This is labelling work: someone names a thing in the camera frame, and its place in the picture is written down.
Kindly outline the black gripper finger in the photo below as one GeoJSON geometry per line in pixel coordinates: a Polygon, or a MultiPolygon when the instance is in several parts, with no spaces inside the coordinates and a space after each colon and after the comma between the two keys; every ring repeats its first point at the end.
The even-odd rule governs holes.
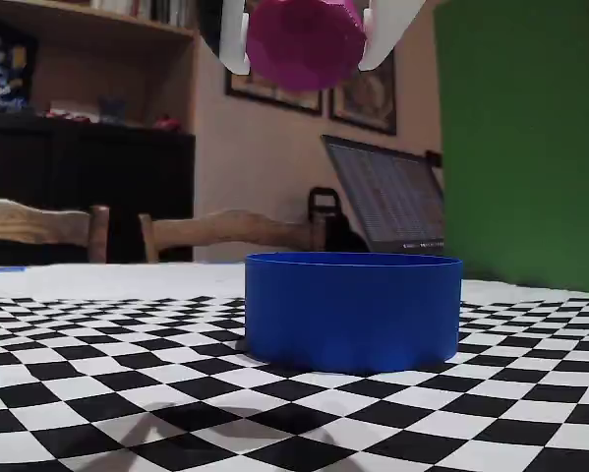
{"type": "Polygon", "coordinates": [[[199,0],[198,29],[202,39],[232,74],[249,75],[246,53],[250,15],[245,0],[199,0]]]}

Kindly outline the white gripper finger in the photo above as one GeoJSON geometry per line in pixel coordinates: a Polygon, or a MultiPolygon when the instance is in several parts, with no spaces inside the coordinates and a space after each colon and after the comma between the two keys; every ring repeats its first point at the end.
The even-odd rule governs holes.
{"type": "Polygon", "coordinates": [[[369,1],[363,11],[367,39],[360,71],[372,71],[385,60],[424,5],[425,0],[369,1]]]}

